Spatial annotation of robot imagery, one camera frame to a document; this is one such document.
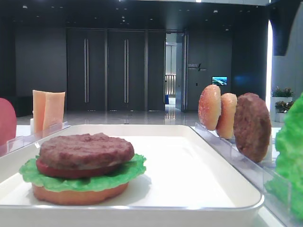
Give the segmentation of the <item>left orange cheese slice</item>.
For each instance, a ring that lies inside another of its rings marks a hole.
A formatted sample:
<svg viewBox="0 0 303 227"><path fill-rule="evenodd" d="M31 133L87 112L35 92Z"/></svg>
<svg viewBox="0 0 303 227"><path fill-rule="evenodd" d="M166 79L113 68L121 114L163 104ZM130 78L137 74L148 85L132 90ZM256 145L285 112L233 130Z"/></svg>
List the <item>left orange cheese slice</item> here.
<svg viewBox="0 0 303 227"><path fill-rule="evenodd" d="M44 117L45 117L45 102L46 102L46 92L33 90L34 133L38 133L43 130Z"/></svg>

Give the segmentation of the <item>white rectangular tray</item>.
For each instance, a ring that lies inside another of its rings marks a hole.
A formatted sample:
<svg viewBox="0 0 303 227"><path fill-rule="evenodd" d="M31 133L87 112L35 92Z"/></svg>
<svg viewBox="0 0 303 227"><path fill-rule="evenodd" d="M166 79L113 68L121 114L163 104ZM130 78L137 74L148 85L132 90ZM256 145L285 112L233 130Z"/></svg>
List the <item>white rectangular tray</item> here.
<svg viewBox="0 0 303 227"><path fill-rule="evenodd" d="M120 196L94 206L34 198L19 168L39 152L31 143L0 159L3 227L249 227L263 194L199 134L182 125L74 125L59 135L102 132L132 143L146 172Z"/></svg>

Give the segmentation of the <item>clear acrylic rack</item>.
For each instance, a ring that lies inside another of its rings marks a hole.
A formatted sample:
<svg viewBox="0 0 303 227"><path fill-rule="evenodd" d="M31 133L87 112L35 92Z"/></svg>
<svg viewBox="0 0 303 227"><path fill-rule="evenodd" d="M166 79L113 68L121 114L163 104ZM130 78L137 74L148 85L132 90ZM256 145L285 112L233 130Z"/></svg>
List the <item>clear acrylic rack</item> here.
<svg viewBox="0 0 303 227"><path fill-rule="evenodd" d="M68 122L64 122L63 124L52 125L49 129L38 132L36 134L31 134L28 136L19 136L14 139L8 140L5 145L0 146L0 156L2 157L31 143L36 143L39 140L68 127Z"/></svg>
<svg viewBox="0 0 303 227"><path fill-rule="evenodd" d="M298 201L303 197L293 189L292 184L276 172L273 159L257 164L241 154L235 146L235 140L219 138L214 131L208 131L200 123L195 130L250 183L265 195L265 207L286 227L301 227L303 220L296 213Z"/></svg>

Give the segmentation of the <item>far sugared bread bun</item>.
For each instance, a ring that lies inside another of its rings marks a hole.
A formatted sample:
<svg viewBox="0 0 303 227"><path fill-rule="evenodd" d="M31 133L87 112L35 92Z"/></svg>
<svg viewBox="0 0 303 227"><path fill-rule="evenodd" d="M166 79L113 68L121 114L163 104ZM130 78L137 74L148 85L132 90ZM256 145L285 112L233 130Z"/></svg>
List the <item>far sugared bread bun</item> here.
<svg viewBox="0 0 303 227"><path fill-rule="evenodd" d="M217 85L208 85L201 93L198 103L198 116L208 130L216 129L221 115L221 90Z"/></svg>

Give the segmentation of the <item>small blue wall screen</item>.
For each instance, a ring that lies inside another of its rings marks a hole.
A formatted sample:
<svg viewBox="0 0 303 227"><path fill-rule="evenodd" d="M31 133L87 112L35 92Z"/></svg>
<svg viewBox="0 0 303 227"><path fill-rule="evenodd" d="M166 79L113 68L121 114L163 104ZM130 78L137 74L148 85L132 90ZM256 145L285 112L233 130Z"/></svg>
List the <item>small blue wall screen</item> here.
<svg viewBox="0 0 303 227"><path fill-rule="evenodd" d="M227 85L227 77L212 77L212 84L217 86L226 86Z"/></svg>

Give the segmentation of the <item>left clear acrylic rack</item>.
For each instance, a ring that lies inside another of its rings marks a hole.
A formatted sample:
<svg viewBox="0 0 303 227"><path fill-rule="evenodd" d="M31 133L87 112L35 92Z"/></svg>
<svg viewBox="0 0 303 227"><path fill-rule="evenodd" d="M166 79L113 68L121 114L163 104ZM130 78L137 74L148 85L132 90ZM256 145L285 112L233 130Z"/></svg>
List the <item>left clear acrylic rack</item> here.
<svg viewBox="0 0 303 227"><path fill-rule="evenodd" d="M68 122L64 122L63 124L52 125L49 129L38 132L36 134L31 134L28 136L19 136L14 139L8 140L5 145L0 146L0 156L2 157L31 143L36 143L39 140L68 127Z"/></svg>

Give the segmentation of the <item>white planter with flowers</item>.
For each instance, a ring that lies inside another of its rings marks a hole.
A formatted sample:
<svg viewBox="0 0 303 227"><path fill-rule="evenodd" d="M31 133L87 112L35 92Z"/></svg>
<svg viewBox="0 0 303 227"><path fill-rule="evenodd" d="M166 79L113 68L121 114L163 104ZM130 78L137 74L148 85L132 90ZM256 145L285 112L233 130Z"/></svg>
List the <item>white planter with flowers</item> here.
<svg viewBox="0 0 303 227"><path fill-rule="evenodd" d="M291 88L274 88L271 93L271 119L275 122L284 122L286 113L291 108L293 103L293 91Z"/></svg>

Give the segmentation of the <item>brown meat patty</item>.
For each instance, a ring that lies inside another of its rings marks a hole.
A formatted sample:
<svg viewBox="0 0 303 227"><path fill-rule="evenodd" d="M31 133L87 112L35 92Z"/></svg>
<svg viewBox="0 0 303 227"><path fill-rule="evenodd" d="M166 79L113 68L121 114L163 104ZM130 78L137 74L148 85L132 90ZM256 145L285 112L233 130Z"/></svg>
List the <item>brown meat patty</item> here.
<svg viewBox="0 0 303 227"><path fill-rule="evenodd" d="M270 142L271 121L265 101L257 94L238 97L233 130L238 151L255 163L262 161Z"/></svg>
<svg viewBox="0 0 303 227"><path fill-rule="evenodd" d="M56 169L83 170L115 166L131 160L132 144L103 133L57 136L42 143L41 161Z"/></svg>

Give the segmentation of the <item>right clear acrylic rack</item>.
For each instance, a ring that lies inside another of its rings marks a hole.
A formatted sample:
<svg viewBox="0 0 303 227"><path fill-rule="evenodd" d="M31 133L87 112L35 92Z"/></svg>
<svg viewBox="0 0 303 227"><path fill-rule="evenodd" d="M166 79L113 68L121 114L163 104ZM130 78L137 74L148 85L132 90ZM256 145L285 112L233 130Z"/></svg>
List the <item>right clear acrylic rack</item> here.
<svg viewBox="0 0 303 227"><path fill-rule="evenodd" d="M195 130L250 183L265 195L265 207L286 227L301 227L303 220L296 213L298 201L303 197L293 189L292 184L276 172L273 159L257 164L241 154L235 146L235 140L219 138L214 131L208 131L200 123Z"/></svg>

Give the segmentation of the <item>red tomato slice on lettuce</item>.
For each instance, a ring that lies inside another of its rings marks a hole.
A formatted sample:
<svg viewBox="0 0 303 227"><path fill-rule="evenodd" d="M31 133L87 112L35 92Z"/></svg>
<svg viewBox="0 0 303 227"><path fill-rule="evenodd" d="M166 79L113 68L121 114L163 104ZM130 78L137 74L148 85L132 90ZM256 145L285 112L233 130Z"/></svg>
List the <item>red tomato slice on lettuce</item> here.
<svg viewBox="0 0 303 227"><path fill-rule="evenodd" d="M44 174L48 177L67 178L67 179L90 178L95 176L102 176L113 172L114 170L118 169L120 166L121 164L97 168L97 169L66 170L66 169L56 169L51 166L48 166L47 164L41 161L41 158L38 158L36 160L36 167L41 174Z"/></svg>

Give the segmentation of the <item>green lettuce leaf on bread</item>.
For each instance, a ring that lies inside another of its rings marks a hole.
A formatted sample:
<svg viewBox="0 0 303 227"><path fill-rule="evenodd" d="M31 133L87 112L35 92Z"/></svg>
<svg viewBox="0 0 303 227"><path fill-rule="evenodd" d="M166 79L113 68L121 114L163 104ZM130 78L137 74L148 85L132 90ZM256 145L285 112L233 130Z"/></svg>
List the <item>green lettuce leaf on bread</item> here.
<svg viewBox="0 0 303 227"><path fill-rule="evenodd" d="M54 178L48 177L38 171L36 166L38 157L39 156L29 159L19 169L19 173L22 175L25 182L32 183L35 186L44 187L52 192L97 192L111 189L128 183L137 176L144 174L146 171L146 167L144 166L146 158L143 155L135 154L129 162L122 164L118 169L108 175L79 179Z"/></svg>

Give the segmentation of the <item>right orange cheese slice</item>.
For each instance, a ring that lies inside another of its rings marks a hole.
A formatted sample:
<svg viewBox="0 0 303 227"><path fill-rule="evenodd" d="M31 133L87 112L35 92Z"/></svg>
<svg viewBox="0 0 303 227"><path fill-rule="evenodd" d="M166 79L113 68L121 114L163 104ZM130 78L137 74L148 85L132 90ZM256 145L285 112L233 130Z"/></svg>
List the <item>right orange cheese slice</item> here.
<svg viewBox="0 0 303 227"><path fill-rule="evenodd" d="M64 115L65 92L45 93L45 116L43 122L43 137L49 135L53 128L62 127Z"/></svg>

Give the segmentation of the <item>sugared bread bun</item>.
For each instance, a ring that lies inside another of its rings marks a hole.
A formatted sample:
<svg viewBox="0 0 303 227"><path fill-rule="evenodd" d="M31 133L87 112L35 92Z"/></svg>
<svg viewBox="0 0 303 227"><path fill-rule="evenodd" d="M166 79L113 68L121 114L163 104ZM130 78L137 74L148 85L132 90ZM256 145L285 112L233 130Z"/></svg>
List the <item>sugared bread bun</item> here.
<svg viewBox="0 0 303 227"><path fill-rule="evenodd" d="M221 115L221 90L217 85L208 85L201 93L198 103L198 116L208 130L216 129Z"/></svg>
<svg viewBox="0 0 303 227"><path fill-rule="evenodd" d="M237 101L236 95L232 93L225 93L221 96L221 115L216 126L216 132L221 138L231 139L233 137Z"/></svg>

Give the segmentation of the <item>large green lettuce leaf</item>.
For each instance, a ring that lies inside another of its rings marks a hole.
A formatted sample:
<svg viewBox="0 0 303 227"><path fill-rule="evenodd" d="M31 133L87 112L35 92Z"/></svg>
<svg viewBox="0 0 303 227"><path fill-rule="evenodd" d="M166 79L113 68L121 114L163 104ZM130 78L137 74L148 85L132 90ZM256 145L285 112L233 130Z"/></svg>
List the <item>large green lettuce leaf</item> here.
<svg viewBox="0 0 303 227"><path fill-rule="evenodd" d="M284 126L276 134L276 173L265 183L268 193L284 205L290 205L292 214L303 219L303 97L300 96L285 116Z"/></svg>

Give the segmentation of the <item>orange cheese slice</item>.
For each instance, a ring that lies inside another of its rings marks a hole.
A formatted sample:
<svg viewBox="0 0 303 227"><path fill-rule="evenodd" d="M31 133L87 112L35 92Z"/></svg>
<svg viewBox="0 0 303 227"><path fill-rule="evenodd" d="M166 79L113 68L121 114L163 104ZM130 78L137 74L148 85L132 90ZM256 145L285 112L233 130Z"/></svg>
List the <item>orange cheese slice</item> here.
<svg viewBox="0 0 303 227"><path fill-rule="evenodd" d="M65 92L45 93L45 116L43 122L43 137L49 135L53 128L62 127L64 115Z"/></svg>
<svg viewBox="0 0 303 227"><path fill-rule="evenodd" d="M46 102L46 92L33 90L34 133L38 133L43 130L44 117L45 117L45 102Z"/></svg>

